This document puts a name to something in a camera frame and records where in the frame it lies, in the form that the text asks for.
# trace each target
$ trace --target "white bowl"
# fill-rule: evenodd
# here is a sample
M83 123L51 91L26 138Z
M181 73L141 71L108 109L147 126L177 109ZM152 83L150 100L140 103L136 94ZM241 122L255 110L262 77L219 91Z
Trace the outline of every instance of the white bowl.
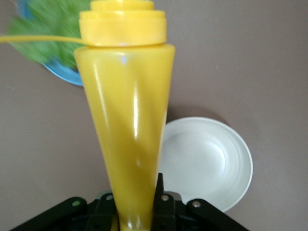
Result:
M187 117L166 124L159 172L165 191L183 203L204 199L227 211L248 190L252 158L241 136L209 118Z

